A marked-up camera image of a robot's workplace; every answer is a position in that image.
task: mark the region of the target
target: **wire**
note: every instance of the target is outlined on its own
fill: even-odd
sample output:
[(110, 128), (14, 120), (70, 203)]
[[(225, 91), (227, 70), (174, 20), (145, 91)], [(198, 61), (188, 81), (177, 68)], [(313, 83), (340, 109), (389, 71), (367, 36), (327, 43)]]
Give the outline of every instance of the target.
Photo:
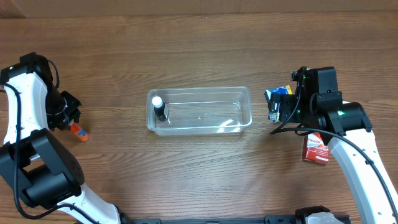
[[(303, 124), (299, 124), (298, 126), (297, 126), (297, 128), (301, 128), (303, 126)], [(304, 132), (304, 133), (298, 133), (298, 131), (294, 131), (294, 133), (296, 134), (296, 135), (298, 135), (298, 136), (306, 136), (306, 135), (309, 135), (309, 134), (312, 134), (312, 133), (314, 133), (313, 131), (306, 131), (306, 132)]]
[(54, 62), (52, 62), (51, 60), (48, 60), (48, 59), (47, 59), (47, 61), (50, 62), (50, 63), (52, 64), (52, 66), (54, 66), (55, 74), (56, 74), (56, 76), (57, 76), (57, 83), (55, 84), (55, 88), (58, 88), (58, 87), (60, 86), (60, 76), (58, 75), (57, 66), (55, 66)]
[(278, 128), (275, 128), (275, 130), (273, 130), (273, 131), (271, 131), (271, 133), (270, 134), (276, 134), (276, 133), (278, 133), (278, 130), (281, 130), (288, 122), (289, 122), (289, 120), (293, 117), (293, 115), (294, 115), (294, 113), (296, 112), (296, 110), (297, 110), (297, 107), (299, 107), (299, 104), (300, 104), (300, 99), (301, 99), (301, 82), (299, 82), (298, 83), (298, 98), (297, 98), (297, 103), (296, 103), (296, 106), (294, 107), (294, 109), (293, 109), (293, 112), (290, 114), (290, 116), (286, 119), (286, 121), (285, 122), (283, 122)]
[(319, 133), (323, 133), (323, 134), (328, 134), (330, 136), (333, 136), (335, 138), (338, 138), (338, 139), (344, 141), (345, 143), (349, 144), (351, 147), (356, 149), (365, 158), (365, 161), (366, 161), (367, 165), (370, 165), (372, 167), (374, 173), (376, 174), (377, 178), (380, 181), (380, 184), (382, 185), (382, 187), (383, 187), (383, 189), (384, 189), (384, 191), (386, 193), (386, 196), (387, 196), (387, 199), (388, 199), (388, 201), (390, 203), (392, 211), (394, 212), (394, 216), (395, 216), (396, 220), (398, 220), (397, 207), (395, 206), (395, 203), (394, 203), (394, 201), (393, 201), (393, 199), (391, 197), (391, 194), (390, 194), (390, 191), (388, 190), (386, 182), (384, 181), (383, 177), (381, 176), (381, 174), (380, 174), (379, 170), (377, 169), (376, 165), (374, 165), (374, 162), (357, 145), (355, 145), (350, 140), (344, 138), (343, 136), (340, 136), (340, 135), (335, 134), (335, 133), (331, 133), (329, 131), (324, 131), (324, 130), (315, 129), (315, 128), (283, 128), (283, 129), (278, 130), (278, 132), (275, 132), (275, 133), (271, 132), (270, 134), (282, 133), (282, 132), (286, 132), (286, 131), (295, 131), (295, 132), (296, 131), (313, 131), (313, 132), (319, 132)]
[(70, 208), (70, 210), (75, 210), (76, 212), (78, 212), (89, 222), (91, 222), (93, 224), (97, 223), (92, 218), (90, 218), (88, 215), (86, 215), (82, 210), (80, 210), (76, 206), (70, 205), (70, 204), (56, 205), (53, 208), (51, 208), (50, 210), (47, 210), (46, 212), (44, 212), (40, 215), (29, 215), (21, 207), (21, 203), (19, 202), (19, 196), (18, 196), (18, 170), (19, 170), (19, 150), (20, 150), (19, 146), (20, 146), (20, 141), (21, 141), (21, 113), (22, 113), (21, 97), (19, 96), (18, 90), (15, 89), (12, 85), (5, 83), (4, 86), (12, 89), (17, 98), (17, 125), (16, 125), (17, 139), (16, 139), (16, 143), (15, 143), (15, 147), (14, 147), (14, 186), (13, 186), (13, 190), (14, 190), (14, 202), (18, 209), (18, 212), (25, 218), (28, 218), (31, 220), (36, 220), (36, 219), (43, 218), (43, 217), (53, 213), (54, 211), (58, 210), (59, 208), (68, 207), (68, 208)]
[(312, 109), (312, 103), (313, 103), (313, 99), (314, 97), (316, 97), (318, 95), (318, 93), (312, 93), (311, 97), (310, 97), (310, 113), (311, 115), (313, 115), (313, 109)]

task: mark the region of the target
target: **small package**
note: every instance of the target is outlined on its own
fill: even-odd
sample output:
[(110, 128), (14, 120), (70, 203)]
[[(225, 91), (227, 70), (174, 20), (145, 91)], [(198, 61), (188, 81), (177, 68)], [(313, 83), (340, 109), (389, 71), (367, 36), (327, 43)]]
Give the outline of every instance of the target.
[(329, 162), (329, 147), (323, 144), (319, 133), (304, 137), (302, 159), (327, 164)]
[[(271, 98), (271, 93), (280, 93), (280, 94), (292, 94), (292, 89), (290, 89), (290, 86), (281, 86), (278, 88), (273, 88), (266, 90), (264, 95), (266, 96), (267, 103), (269, 103), (269, 99)], [(279, 122), (279, 108), (280, 108), (280, 103), (278, 105), (275, 105), (274, 112), (269, 112), (268, 113), (268, 119), (271, 121), (274, 121), (274, 123)]]

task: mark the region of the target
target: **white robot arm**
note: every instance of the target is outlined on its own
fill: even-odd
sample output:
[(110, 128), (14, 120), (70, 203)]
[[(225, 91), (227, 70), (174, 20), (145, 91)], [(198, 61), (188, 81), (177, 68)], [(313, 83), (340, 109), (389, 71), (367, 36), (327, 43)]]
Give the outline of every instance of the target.
[[(52, 85), (47, 59), (31, 53), (21, 62), (1, 71), (0, 81), (8, 96), (9, 125), (0, 148), (0, 174), (15, 190), (12, 176), (14, 158), (10, 152), (22, 147), (18, 173), (18, 194), (30, 207), (38, 205), (68, 213), (84, 224), (129, 223), (115, 205), (105, 202), (86, 184), (77, 160), (48, 131), (65, 128), (78, 120), (80, 102)], [(17, 95), (21, 99), (18, 105)], [(21, 142), (17, 139), (17, 114), (21, 112)], [(44, 165), (26, 172), (32, 159), (41, 157)], [(21, 214), (27, 218), (38, 218)]]
[[(347, 131), (345, 138), (362, 149), (373, 161), (387, 185), (394, 204), (398, 205), (397, 192), (381, 162), (373, 132), (367, 132), (365, 129)], [(343, 170), (362, 222), (397, 223), (381, 181), (365, 158), (352, 146), (337, 138), (332, 138), (328, 146)]]

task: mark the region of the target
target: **small bottle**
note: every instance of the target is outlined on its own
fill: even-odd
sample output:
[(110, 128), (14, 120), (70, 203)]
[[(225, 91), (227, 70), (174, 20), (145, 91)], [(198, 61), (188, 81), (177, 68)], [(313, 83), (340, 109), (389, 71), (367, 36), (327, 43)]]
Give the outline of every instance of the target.
[(76, 123), (74, 120), (72, 120), (69, 123), (70, 130), (75, 133), (75, 135), (81, 140), (81, 141), (87, 141), (90, 136), (87, 134), (87, 132), (80, 127), (78, 123)]
[(152, 98), (152, 104), (155, 107), (155, 114), (159, 121), (166, 121), (169, 117), (169, 109), (166, 103), (159, 96)]

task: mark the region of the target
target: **black bottle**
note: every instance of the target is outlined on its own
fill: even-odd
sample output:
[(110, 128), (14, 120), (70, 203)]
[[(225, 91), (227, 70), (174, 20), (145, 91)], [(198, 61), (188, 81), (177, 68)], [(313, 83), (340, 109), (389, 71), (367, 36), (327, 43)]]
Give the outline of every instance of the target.
[(161, 97), (154, 96), (152, 98), (152, 104), (154, 105), (155, 114), (159, 121), (167, 120), (167, 117), (169, 116), (169, 109)]

